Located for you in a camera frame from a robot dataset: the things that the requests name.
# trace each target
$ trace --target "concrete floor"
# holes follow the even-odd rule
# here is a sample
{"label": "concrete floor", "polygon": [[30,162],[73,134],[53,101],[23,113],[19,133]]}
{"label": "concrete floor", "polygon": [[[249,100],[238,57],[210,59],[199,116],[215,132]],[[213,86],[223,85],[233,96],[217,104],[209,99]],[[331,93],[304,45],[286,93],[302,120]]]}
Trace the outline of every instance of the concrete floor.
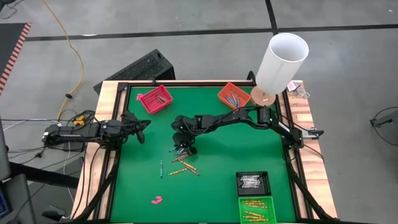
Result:
{"label": "concrete floor", "polygon": [[[398,23],[398,2],[392,0],[272,3],[279,27]],[[49,0],[49,5],[73,35],[271,26],[263,0]],[[0,22],[32,22],[31,37],[62,35],[40,0],[25,0],[17,8],[16,15]],[[398,149],[376,136],[369,119],[383,108],[397,106],[398,30],[297,34],[308,42],[310,55],[295,79],[304,80],[315,124],[326,132],[320,145],[339,217],[396,223]],[[228,34],[74,40],[86,76],[68,108],[94,110],[98,96],[91,87],[153,49],[159,49],[174,65],[178,79],[246,78],[249,70],[257,72],[271,37]],[[79,76],[79,62],[65,41],[26,42],[0,98],[0,113],[9,119],[55,118],[64,94]],[[46,125],[10,129],[6,132],[8,145],[13,150],[39,146]],[[397,137],[389,136],[389,140],[398,143]],[[46,151],[43,158],[28,165],[43,167],[66,156]],[[31,157],[27,154],[15,161]]]}

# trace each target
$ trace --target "green basket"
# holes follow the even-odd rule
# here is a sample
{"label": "green basket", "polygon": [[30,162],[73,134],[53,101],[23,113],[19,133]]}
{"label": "green basket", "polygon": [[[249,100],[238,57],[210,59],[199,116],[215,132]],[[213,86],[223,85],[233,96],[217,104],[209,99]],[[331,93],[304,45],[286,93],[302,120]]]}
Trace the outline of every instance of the green basket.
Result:
{"label": "green basket", "polygon": [[[267,208],[253,208],[248,207],[243,203],[243,200],[261,200]],[[276,224],[275,210],[274,210],[274,201],[272,197],[241,197],[238,198],[239,202],[239,214],[241,216],[242,224],[253,224],[253,223],[262,223],[262,224]],[[260,215],[264,215],[264,219],[268,219],[267,222],[250,222],[249,219],[243,218],[243,216],[248,215],[244,211],[254,212]]]}

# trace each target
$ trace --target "pink container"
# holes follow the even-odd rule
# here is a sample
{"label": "pink container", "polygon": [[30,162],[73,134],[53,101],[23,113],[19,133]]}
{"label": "pink container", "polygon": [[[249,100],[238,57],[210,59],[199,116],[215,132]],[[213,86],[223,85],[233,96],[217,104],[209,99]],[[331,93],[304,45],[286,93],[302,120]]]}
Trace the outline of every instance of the pink container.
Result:
{"label": "pink container", "polygon": [[173,97],[163,85],[158,86],[146,94],[138,94],[137,100],[141,101],[150,114],[155,114],[173,102]]}

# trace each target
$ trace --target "green tabletop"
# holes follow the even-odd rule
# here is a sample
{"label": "green tabletop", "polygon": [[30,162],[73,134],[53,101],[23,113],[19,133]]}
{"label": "green tabletop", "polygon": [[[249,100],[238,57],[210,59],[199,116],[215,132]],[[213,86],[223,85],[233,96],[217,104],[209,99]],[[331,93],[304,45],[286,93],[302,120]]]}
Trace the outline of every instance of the green tabletop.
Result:
{"label": "green tabletop", "polygon": [[[170,127],[178,115],[224,114],[231,108],[217,97],[221,87],[167,87],[174,100],[156,114],[148,114],[138,93],[153,88],[132,88],[128,110],[138,119],[152,123],[144,130],[145,143],[130,137],[122,147],[116,182],[112,222],[239,222],[235,173],[268,171],[278,222],[294,222],[286,164],[282,158],[280,136],[273,130],[257,130],[246,124],[220,127],[196,138],[198,154],[185,161],[197,168],[200,176],[185,171],[173,148]],[[250,92],[251,87],[244,87]],[[164,176],[160,178],[160,160]],[[157,205],[156,196],[163,197]]]}

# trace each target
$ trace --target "wooden base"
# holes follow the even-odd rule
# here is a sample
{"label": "wooden base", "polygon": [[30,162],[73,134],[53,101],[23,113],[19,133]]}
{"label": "wooden base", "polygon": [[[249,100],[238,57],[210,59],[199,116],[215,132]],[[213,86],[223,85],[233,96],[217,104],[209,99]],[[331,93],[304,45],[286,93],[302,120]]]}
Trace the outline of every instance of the wooden base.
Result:
{"label": "wooden base", "polygon": [[255,86],[251,92],[251,100],[259,106],[270,106],[275,102],[275,95],[268,95]]}

